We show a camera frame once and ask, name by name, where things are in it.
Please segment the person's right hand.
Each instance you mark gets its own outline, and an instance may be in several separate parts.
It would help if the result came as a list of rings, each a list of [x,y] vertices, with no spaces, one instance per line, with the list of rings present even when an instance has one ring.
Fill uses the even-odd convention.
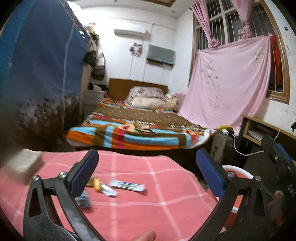
[[[275,232],[285,221],[284,215],[285,196],[280,190],[274,193],[274,200],[269,203],[271,229]]]

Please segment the person's left hand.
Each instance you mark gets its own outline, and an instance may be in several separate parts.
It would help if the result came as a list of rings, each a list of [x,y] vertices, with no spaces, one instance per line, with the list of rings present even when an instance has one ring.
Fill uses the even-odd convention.
[[[156,239],[156,233],[155,231],[151,230],[149,232],[146,232],[134,238],[132,241],[154,241],[155,239]]]

